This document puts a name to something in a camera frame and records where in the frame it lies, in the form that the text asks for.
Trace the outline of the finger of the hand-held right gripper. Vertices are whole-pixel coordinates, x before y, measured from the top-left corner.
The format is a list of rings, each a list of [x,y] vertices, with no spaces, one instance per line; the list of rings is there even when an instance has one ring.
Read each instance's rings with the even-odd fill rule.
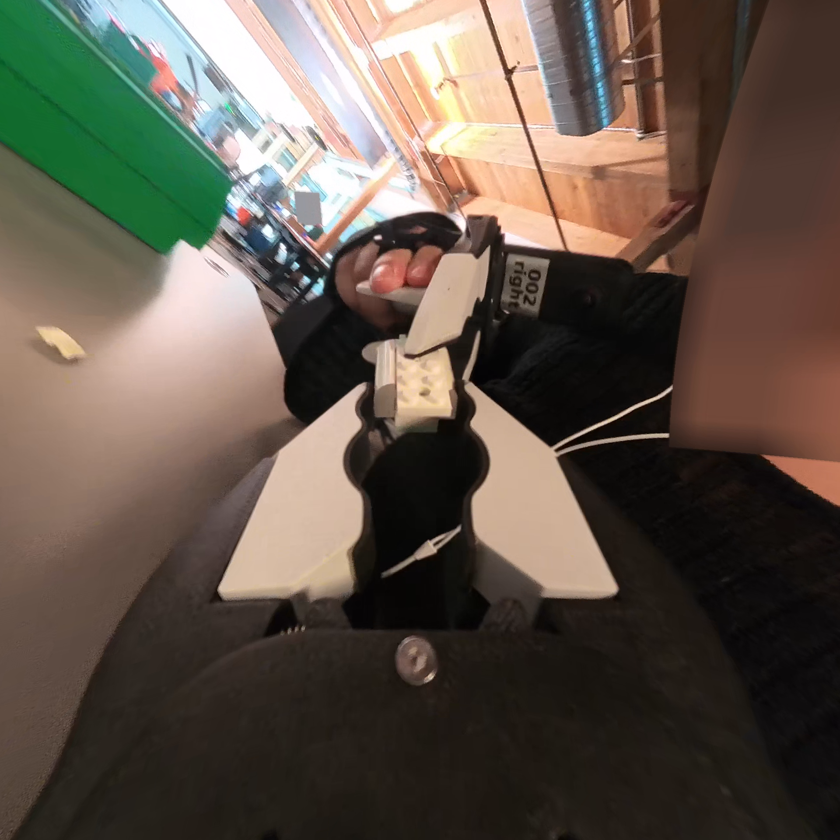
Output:
[[[470,382],[478,361],[483,332],[487,320],[483,315],[472,315],[464,324],[460,334],[460,380]]]
[[[447,253],[419,303],[403,352],[424,356],[458,340],[487,288],[490,253]]]

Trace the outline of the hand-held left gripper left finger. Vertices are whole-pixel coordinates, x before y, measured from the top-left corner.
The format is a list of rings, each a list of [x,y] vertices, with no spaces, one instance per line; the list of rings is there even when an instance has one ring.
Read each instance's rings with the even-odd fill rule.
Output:
[[[357,385],[277,454],[220,581],[223,601],[343,600],[355,587],[351,554],[364,504],[345,456],[363,429]]]

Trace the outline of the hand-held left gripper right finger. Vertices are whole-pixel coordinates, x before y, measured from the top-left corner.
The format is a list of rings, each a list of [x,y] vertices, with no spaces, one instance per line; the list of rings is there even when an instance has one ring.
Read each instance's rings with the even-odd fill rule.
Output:
[[[471,499],[474,587],[488,601],[608,600],[618,593],[553,450],[473,384],[470,427],[489,456]]]

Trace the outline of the white toy brick assembly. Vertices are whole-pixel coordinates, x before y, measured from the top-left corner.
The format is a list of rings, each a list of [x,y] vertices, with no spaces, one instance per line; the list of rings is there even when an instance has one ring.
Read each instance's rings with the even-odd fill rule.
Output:
[[[446,348],[410,357],[404,339],[374,346],[374,416],[396,437],[433,434],[455,417],[455,377]]]

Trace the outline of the small white curved toy brick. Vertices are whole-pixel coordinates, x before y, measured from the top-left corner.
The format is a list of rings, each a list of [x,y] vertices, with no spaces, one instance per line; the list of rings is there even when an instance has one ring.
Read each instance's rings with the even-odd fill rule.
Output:
[[[35,328],[39,340],[60,358],[68,362],[78,362],[86,359],[88,353],[78,341],[66,331],[55,326],[38,326]]]

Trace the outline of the green plastic bin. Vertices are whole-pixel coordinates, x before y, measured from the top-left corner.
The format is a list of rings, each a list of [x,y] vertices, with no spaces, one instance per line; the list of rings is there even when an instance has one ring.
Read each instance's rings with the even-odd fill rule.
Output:
[[[217,154],[54,3],[2,2],[1,95],[2,145],[156,252],[214,236]]]

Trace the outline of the person's right hand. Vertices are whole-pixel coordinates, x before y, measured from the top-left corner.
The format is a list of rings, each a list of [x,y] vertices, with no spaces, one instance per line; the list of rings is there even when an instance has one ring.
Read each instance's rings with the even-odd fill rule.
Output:
[[[356,259],[350,281],[355,310],[382,331],[399,330],[405,316],[385,295],[401,289],[426,288],[443,255],[441,248],[431,245],[416,251],[395,248],[386,253],[380,253],[376,244],[365,246]]]

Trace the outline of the person's torso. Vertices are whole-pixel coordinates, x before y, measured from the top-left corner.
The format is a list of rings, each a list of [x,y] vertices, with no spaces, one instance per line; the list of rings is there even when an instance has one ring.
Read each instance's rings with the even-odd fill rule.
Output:
[[[633,276],[605,327],[506,316],[481,390],[547,444],[673,379],[687,278]],[[759,455],[599,444],[566,460],[657,556],[614,572],[614,617],[551,616],[641,663],[704,729],[749,697],[748,723],[817,838],[839,834],[838,507]]]

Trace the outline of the silver ventilation duct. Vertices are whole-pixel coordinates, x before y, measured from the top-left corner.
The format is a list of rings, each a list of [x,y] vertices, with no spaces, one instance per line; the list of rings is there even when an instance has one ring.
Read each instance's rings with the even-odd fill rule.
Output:
[[[554,128],[585,137],[625,109],[614,3],[523,1]]]

